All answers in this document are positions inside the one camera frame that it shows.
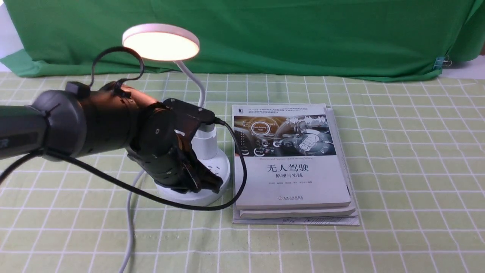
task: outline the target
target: book cover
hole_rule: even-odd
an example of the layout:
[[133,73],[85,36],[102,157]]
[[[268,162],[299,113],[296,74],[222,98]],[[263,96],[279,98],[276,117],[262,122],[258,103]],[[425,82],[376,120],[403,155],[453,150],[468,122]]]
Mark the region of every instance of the book cover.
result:
[[[248,170],[237,210],[350,204],[325,104],[233,105],[232,113]],[[236,152],[234,167],[237,191],[243,172]]]

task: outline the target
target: black cable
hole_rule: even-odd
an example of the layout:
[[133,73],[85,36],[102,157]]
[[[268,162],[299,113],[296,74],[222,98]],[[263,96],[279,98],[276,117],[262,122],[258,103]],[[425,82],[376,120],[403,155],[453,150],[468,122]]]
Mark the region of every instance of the black cable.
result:
[[26,163],[27,161],[31,160],[31,159],[34,159],[38,156],[41,156],[43,153],[41,150],[37,150],[37,151],[34,151],[32,153],[29,153],[29,154],[26,154],[24,155],[23,157],[17,159],[14,163],[12,163],[10,166],[8,166],[1,174],[0,174],[0,185],[2,184],[2,182],[4,182],[7,177],[12,174],[15,169],[17,169],[18,167],[22,166],[24,163]]
[[234,204],[239,199],[241,194],[243,193],[244,187],[246,186],[247,169],[246,169],[246,162],[244,161],[243,154],[241,152],[239,144],[237,143],[236,136],[234,135],[234,131],[232,130],[231,126],[223,120],[220,120],[220,119],[216,119],[216,120],[217,120],[218,124],[225,126],[229,130],[229,132],[232,136],[232,139],[234,140],[236,152],[239,154],[239,157],[241,159],[242,171],[243,171],[242,183],[241,183],[241,187],[239,188],[239,191],[236,193],[236,195],[229,202],[227,202],[223,205],[195,206],[195,205],[185,205],[185,204],[180,204],[180,203],[177,203],[177,202],[172,202],[170,200],[166,200],[166,199],[160,198],[158,196],[155,196],[153,194],[150,194],[150,193],[148,193],[144,190],[141,190],[137,187],[133,187],[132,185],[129,185],[129,184],[122,182],[122,181],[120,181],[120,180],[118,180],[118,179],[116,179],[116,178],[114,178],[114,177],[112,177],[108,174],[105,174],[102,171],[96,169],[95,167],[88,165],[88,164],[86,164],[86,163],[84,163],[80,160],[77,160],[73,157],[67,156],[65,154],[62,154],[62,153],[59,153],[59,152],[56,152],[56,151],[49,151],[49,150],[47,150],[45,153],[43,153],[42,151],[32,152],[28,155],[23,156],[22,158],[18,159],[17,161],[15,161],[0,175],[0,184],[7,178],[7,176],[9,174],[11,174],[15,169],[20,167],[25,162],[27,162],[27,161],[29,161],[29,160],[37,157],[37,156],[41,156],[41,155],[45,154],[45,155],[51,156],[53,158],[57,158],[57,159],[65,161],[65,162],[71,163],[73,165],[76,165],[76,166],[78,166],[78,167],[80,167],[80,168],[82,168],[82,169],[84,169],[84,170],[86,170],[86,171],[108,181],[108,182],[111,182],[111,183],[117,185],[118,187],[124,188],[128,191],[135,193],[135,194],[141,195],[145,198],[151,199],[155,202],[158,202],[158,203],[161,203],[161,204],[164,204],[164,205],[170,205],[170,206],[177,207],[177,208],[188,209],[188,210],[198,210],[198,211],[221,210],[221,209],[227,208],[227,207],[231,206],[232,204]]
[[96,56],[96,58],[94,59],[93,65],[91,66],[91,83],[89,84],[89,87],[93,87],[93,84],[94,84],[94,68],[96,67],[96,63],[99,60],[101,60],[101,58],[104,57],[105,55],[107,55],[109,53],[113,53],[113,52],[129,53],[132,56],[134,56],[138,60],[138,62],[140,63],[140,75],[138,75],[138,77],[136,77],[136,78],[118,80],[116,82],[117,87],[120,87],[126,81],[136,81],[143,76],[143,72],[145,71],[145,63],[143,62],[143,58],[136,51],[134,51],[131,48],[127,48],[127,47],[121,47],[121,46],[112,47],[112,48],[108,48],[108,49],[104,50],[103,52],[98,54],[98,56]]

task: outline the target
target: book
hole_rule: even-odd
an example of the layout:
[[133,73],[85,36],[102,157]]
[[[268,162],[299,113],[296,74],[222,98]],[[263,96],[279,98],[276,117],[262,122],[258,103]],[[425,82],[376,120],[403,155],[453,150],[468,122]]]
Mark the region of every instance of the book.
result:
[[[325,104],[233,105],[236,141],[247,167],[236,210],[330,209],[349,206]],[[234,190],[242,182],[234,153]]]
[[349,216],[356,207],[350,203],[348,206],[331,208],[303,208],[303,209],[242,209],[239,211],[240,219],[274,219],[274,218],[309,218],[309,217],[335,217]]
[[326,226],[360,226],[357,212],[342,217],[296,217],[276,219],[241,219],[233,207],[232,222],[234,224],[263,225],[326,225]]
[[[352,184],[350,183],[350,174],[347,168],[347,163],[345,160],[343,146],[340,140],[340,135],[337,130],[337,121],[335,119],[334,111],[332,108],[328,108],[326,112],[326,117],[328,120],[329,127],[332,129],[333,132],[333,143],[335,147],[335,151],[337,156],[340,158],[340,169],[342,171],[342,175],[345,178],[345,182],[347,184],[347,188],[349,190],[349,196],[351,197],[352,201],[349,207],[354,207],[355,201],[353,200],[353,196],[350,194],[352,189]],[[302,209],[302,211],[308,212],[312,209]],[[273,215],[268,215],[271,218],[261,218],[261,219],[243,219],[241,218],[241,211],[237,210],[235,206],[233,206],[233,223],[239,224],[276,224],[276,225],[330,225],[330,226],[359,226],[360,220],[358,217],[358,212],[355,210],[350,215],[343,216],[325,216],[325,217],[304,217],[305,214],[295,215],[294,217],[285,217],[285,218],[274,218]]]

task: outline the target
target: glowing lamp light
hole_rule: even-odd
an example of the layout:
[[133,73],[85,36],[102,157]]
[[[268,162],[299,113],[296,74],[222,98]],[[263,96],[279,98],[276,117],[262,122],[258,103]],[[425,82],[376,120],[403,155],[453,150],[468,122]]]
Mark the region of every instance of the glowing lamp light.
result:
[[199,39],[190,31],[166,24],[142,24],[123,33],[123,46],[154,61],[182,61],[200,51]]

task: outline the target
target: checkered tablecloth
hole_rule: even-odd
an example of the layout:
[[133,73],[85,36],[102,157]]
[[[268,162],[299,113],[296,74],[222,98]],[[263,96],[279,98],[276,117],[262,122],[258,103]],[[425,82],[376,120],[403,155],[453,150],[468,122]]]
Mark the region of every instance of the checkered tablecloth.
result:
[[[100,75],[95,86],[125,76]],[[227,121],[233,103],[332,106],[361,226],[248,226],[232,224],[231,209],[192,212],[134,198],[132,272],[484,271],[485,82],[198,77],[207,85],[207,108]],[[89,82],[85,76],[0,73],[0,104],[28,104],[70,80]],[[159,100],[199,97],[180,73],[146,74],[128,84]],[[224,128],[218,141],[231,155]],[[124,155],[82,160],[131,183],[140,168]],[[11,162],[0,161],[0,170]],[[150,179],[143,188],[156,193]],[[117,272],[127,243],[126,197],[125,190],[69,164],[29,162],[0,188],[0,272]]]

